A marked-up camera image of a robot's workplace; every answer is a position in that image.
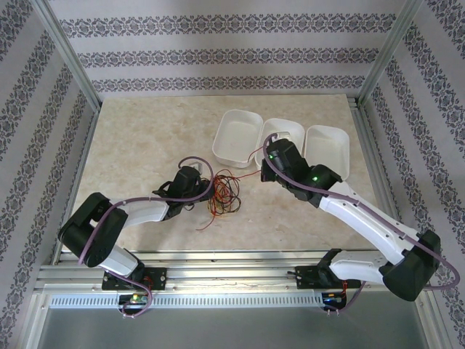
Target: beige countertop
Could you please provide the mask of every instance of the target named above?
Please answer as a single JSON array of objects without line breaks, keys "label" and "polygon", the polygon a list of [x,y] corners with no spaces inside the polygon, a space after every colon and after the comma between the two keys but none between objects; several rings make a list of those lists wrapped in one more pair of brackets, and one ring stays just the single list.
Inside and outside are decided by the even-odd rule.
[{"label": "beige countertop", "polygon": [[[305,129],[326,125],[350,138],[347,182],[376,204],[368,170],[345,95],[147,97],[105,99],[74,209],[100,191],[108,198],[146,196],[173,180],[180,159],[195,155],[225,168],[211,152],[219,122],[230,109],[258,113],[264,120],[289,119]],[[229,169],[237,176],[256,171]],[[371,249],[362,236],[335,217],[298,201],[277,183],[261,183],[259,174],[240,182],[242,207],[211,219],[206,203],[196,204],[166,222],[124,229],[118,244],[130,250]]]}]

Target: damask wallpaper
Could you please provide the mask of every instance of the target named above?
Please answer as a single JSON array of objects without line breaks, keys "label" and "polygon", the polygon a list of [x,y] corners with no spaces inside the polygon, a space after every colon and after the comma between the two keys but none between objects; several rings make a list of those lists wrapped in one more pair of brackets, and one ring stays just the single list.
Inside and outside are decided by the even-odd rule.
[{"label": "damask wallpaper", "polygon": [[50,4],[101,98],[355,96],[405,0]]},{"label": "damask wallpaper", "polygon": [[[464,1],[425,1],[366,106],[402,221],[432,229],[465,270]],[[440,268],[434,282],[446,284]],[[437,292],[453,348],[465,348],[465,283]]]},{"label": "damask wallpaper", "polygon": [[0,0],[0,348],[52,253],[93,111],[27,0]]}]

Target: robotic arm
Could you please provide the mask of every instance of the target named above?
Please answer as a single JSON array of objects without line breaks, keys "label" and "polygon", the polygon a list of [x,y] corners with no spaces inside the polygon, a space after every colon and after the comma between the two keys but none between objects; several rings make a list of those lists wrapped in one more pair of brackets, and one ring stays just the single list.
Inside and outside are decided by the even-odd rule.
[{"label": "robotic arm", "polygon": [[[209,200],[214,195],[214,188],[209,188],[209,184],[210,180],[201,179],[201,173],[196,168],[183,166],[172,182],[165,182],[153,191],[153,198],[189,199],[205,193],[199,199],[187,202],[138,201],[113,209],[91,241],[84,256],[84,264],[90,268],[100,266],[132,281],[146,284],[144,279],[150,277],[153,271],[146,268],[131,252],[116,245],[121,230],[144,222],[169,220],[177,216],[183,207]],[[110,199],[101,193],[91,194],[60,229],[59,240],[76,256],[81,256],[94,230],[93,223],[99,222],[111,207]],[[134,288],[128,283],[119,284],[123,288]]]},{"label": "robotic arm", "polygon": [[[393,220],[359,197],[328,167],[309,167],[296,146],[287,139],[270,143],[266,147],[266,154],[275,168],[293,181],[316,190],[329,190],[335,195],[328,196],[296,187],[278,176],[266,159],[262,161],[262,182],[279,182],[299,200],[307,201],[348,224],[378,249],[372,252],[332,249],[318,265],[318,273],[307,278],[328,286],[348,279],[370,281],[386,285],[392,293],[404,300],[414,301],[417,298],[437,270],[439,261],[406,241],[405,237],[410,236],[414,241],[439,253],[440,238],[437,234],[430,230],[419,233]],[[353,198],[351,201],[358,204],[349,203],[342,197]],[[396,234],[386,222],[401,230],[404,235]]]},{"label": "robotic arm", "polygon": [[[440,238],[437,234],[430,230],[419,233],[393,220],[359,197],[328,167],[309,167],[296,146],[287,139],[271,142],[264,152],[267,159],[262,162],[262,182],[279,182],[297,199],[344,221],[378,249],[367,252],[330,250],[308,275],[301,275],[313,285],[307,288],[332,289],[345,280],[361,280],[384,284],[404,300],[414,301],[417,298],[437,270],[439,261],[416,245],[439,253]],[[105,278],[112,278],[115,274],[145,286],[148,286],[147,280],[164,280],[165,274],[162,273],[161,277],[155,275],[156,268],[146,268],[132,253],[116,246],[121,230],[147,221],[171,219],[183,207],[212,198],[214,188],[210,186],[210,180],[201,179],[197,169],[183,166],[172,182],[164,183],[153,194],[153,198],[166,200],[132,202],[115,208],[101,193],[93,193],[60,230],[59,240],[76,256],[81,256],[85,247],[90,246],[82,256],[88,267],[100,266],[109,271],[102,287]],[[168,198],[187,201],[176,202]],[[99,222],[104,214],[107,217],[92,240],[91,235],[95,233],[93,223]],[[389,224],[402,234],[395,233]],[[107,289],[134,289],[134,283],[118,281]]]}]

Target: tangled red wire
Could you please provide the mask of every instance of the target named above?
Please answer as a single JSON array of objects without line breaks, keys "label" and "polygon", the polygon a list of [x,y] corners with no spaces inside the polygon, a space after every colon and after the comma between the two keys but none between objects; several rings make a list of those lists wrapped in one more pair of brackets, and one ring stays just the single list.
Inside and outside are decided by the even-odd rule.
[{"label": "tangled red wire", "polygon": [[242,204],[242,201],[239,198],[240,179],[255,175],[259,172],[260,171],[255,171],[253,173],[245,174],[244,176],[235,177],[229,169],[219,170],[213,179],[215,194],[207,203],[207,209],[213,217],[208,225],[196,230],[201,231],[207,229],[213,223],[215,217],[239,211],[240,205]]}]

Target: purple cable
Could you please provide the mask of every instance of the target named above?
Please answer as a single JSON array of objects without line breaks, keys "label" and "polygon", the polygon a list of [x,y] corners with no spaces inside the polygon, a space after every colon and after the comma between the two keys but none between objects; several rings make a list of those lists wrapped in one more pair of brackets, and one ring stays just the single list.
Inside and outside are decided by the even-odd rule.
[{"label": "purple cable", "polygon": [[[455,286],[458,285],[458,283],[460,282],[460,274],[458,273],[457,269],[453,265],[451,265],[447,260],[445,260],[445,258],[442,258],[437,253],[435,253],[431,249],[429,249],[428,247],[426,247],[426,246],[420,244],[419,242],[413,240],[410,236],[406,235],[403,231],[401,231],[395,225],[393,225],[390,222],[388,222],[387,220],[385,220],[382,216],[377,214],[375,211],[373,211],[370,207],[365,205],[363,202],[355,200],[354,198],[351,198],[350,196],[347,196],[347,195],[342,195],[342,194],[339,194],[339,193],[333,193],[332,191],[319,189],[319,188],[312,188],[312,187],[309,187],[307,185],[300,184],[299,182],[296,182],[295,180],[292,180],[291,178],[289,178],[288,176],[283,174],[279,169],[277,169],[275,167],[275,165],[273,165],[273,163],[271,162],[270,158],[268,157],[268,153],[267,153],[267,144],[268,144],[268,142],[271,141],[271,139],[273,137],[276,137],[276,136],[278,136],[278,134],[273,133],[273,134],[269,135],[266,140],[264,140],[264,143],[263,143],[263,155],[264,155],[264,160],[267,162],[268,166],[270,166],[270,168],[279,177],[283,178],[286,182],[289,182],[289,183],[291,183],[292,185],[295,185],[298,188],[305,189],[305,190],[308,190],[308,191],[312,191],[314,193],[319,193],[319,194],[324,194],[324,195],[327,195],[327,196],[332,196],[334,198],[340,198],[340,199],[345,200],[345,201],[347,201],[347,202],[349,202],[351,204],[355,204],[355,205],[359,206],[360,208],[362,208],[366,212],[368,212],[372,217],[375,217],[380,222],[382,222],[385,226],[391,228],[398,236],[400,236],[401,238],[404,238],[406,241],[410,242],[412,245],[417,246],[419,249],[422,249],[427,254],[429,254],[430,256],[432,256],[433,258],[438,260],[439,262],[441,262],[444,266],[449,268],[449,270],[452,271],[452,273],[455,276],[454,280],[452,282],[450,282],[449,284],[441,285],[441,286],[427,286],[424,289],[428,289],[428,290],[446,290],[446,289],[451,289],[452,287],[455,287]],[[352,298],[352,300],[355,298],[355,295],[357,295],[357,297],[358,297],[358,293],[355,292],[354,297]]]},{"label": "purple cable", "polygon": [[360,293],[362,292],[363,287],[365,287],[365,284],[366,284],[366,281],[362,282],[362,284],[357,289],[357,291],[355,291],[355,293],[352,296],[351,300],[342,309],[338,309],[338,308],[336,308],[336,307],[334,307],[332,305],[329,305],[329,304],[325,304],[325,307],[335,310],[338,313],[338,315],[340,313],[343,313],[344,311],[349,309],[352,306],[352,304],[354,304],[355,300],[358,298],[358,296],[360,296]]},{"label": "purple cable", "polygon": [[130,204],[131,202],[136,202],[136,201],[175,201],[175,202],[191,202],[191,201],[195,201],[197,200],[198,198],[201,198],[202,196],[204,196],[205,194],[207,194],[212,185],[213,185],[213,179],[214,179],[214,173],[213,173],[213,169],[211,168],[211,165],[207,162],[207,160],[204,160],[202,158],[199,158],[197,156],[188,156],[187,158],[183,158],[179,163],[178,163],[178,168],[181,168],[181,164],[186,161],[186,160],[189,160],[189,159],[195,159],[195,160],[199,160],[199,161],[202,161],[204,164],[206,164],[206,166],[209,168],[210,170],[210,183],[209,183],[209,186],[207,187],[207,189],[205,189],[205,191],[202,193],[202,194],[198,194],[197,196],[194,196],[193,198],[152,198],[150,196],[141,196],[139,198],[128,198],[127,200],[123,200],[123,201],[119,201],[117,202],[116,204],[112,205],[108,210],[107,212],[104,213],[104,215],[102,216],[102,218],[100,218],[99,222],[97,223],[97,225],[95,226],[94,230],[92,231],[92,234],[90,234],[90,237],[89,239],[87,240],[87,243],[86,245],[84,246],[82,252],[81,252],[81,255],[79,256],[79,259],[78,259],[78,265],[81,265],[83,262],[84,262],[84,258],[87,254],[87,252],[89,251],[90,249],[90,246],[92,245],[92,242],[95,238],[95,236],[97,235],[100,227],[102,226],[102,224],[104,223],[104,221],[107,219],[108,215],[110,215],[110,213],[116,208],[116,207],[119,207],[119,206],[122,206],[122,205],[125,205],[125,204]]},{"label": "purple cable", "polygon": [[122,275],[119,275],[119,274],[117,274],[117,273],[114,273],[114,272],[111,271],[111,270],[105,270],[105,271],[106,271],[107,273],[109,273],[109,274],[115,276],[116,278],[119,278],[119,279],[121,279],[121,280],[123,280],[123,281],[125,281],[125,282],[129,282],[130,284],[133,284],[133,285],[135,285],[135,286],[138,286],[138,287],[144,289],[144,290],[147,292],[148,300],[147,300],[147,304],[145,305],[145,307],[143,307],[143,308],[142,308],[141,310],[139,310],[137,313],[132,314],[132,315],[129,315],[129,314],[126,314],[126,313],[124,312],[125,309],[126,309],[126,306],[123,305],[123,309],[121,309],[121,312],[123,313],[123,316],[128,316],[128,317],[130,317],[130,318],[136,318],[136,317],[138,317],[139,315],[142,315],[143,313],[145,313],[145,312],[148,310],[148,308],[150,308],[150,306],[152,305],[153,296],[152,296],[152,292],[150,291],[150,289],[149,289],[147,286],[145,286],[144,284],[140,284],[139,282],[132,281],[132,280],[130,280],[130,279],[128,279],[128,278],[126,278],[126,277],[124,277],[124,276],[122,276]]}]

